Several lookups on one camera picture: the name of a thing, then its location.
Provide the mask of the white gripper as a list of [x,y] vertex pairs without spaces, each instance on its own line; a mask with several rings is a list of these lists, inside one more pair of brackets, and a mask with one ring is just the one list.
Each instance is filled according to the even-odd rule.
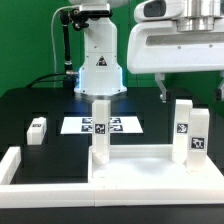
[[[216,20],[212,31],[178,32],[175,21],[143,22],[131,31],[127,68],[133,74],[155,74],[163,103],[171,101],[164,73],[224,70],[224,20]],[[224,101],[224,71],[215,91]]]

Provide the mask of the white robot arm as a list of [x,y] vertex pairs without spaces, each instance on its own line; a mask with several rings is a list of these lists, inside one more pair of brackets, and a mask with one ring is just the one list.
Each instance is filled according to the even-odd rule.
[[[124,92],[117,63],[117,29],[112,9],[128,0],[68,0],[69,19],[84,32],[84,64],[77,93],[114,95]],[[224,12],[222,0],[144,0],[134,10],[127,68],[133,74],[155,75],[162,91],[167,73],[224,70]]]

